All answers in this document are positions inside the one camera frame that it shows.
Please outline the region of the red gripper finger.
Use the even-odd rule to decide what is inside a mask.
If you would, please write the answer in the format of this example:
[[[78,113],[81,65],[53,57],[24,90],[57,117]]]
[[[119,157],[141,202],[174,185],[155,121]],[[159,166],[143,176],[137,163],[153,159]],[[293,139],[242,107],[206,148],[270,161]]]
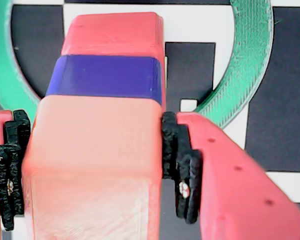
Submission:
[[[0,111],[0,239],[1,229],[12,231],[14,217],[24,213],[21,168],[30,134],[24,110]]]
[[[300,208],[218,126],[192,112],[161,119],[163,178],[175,212],[204,240],[300,240]]]

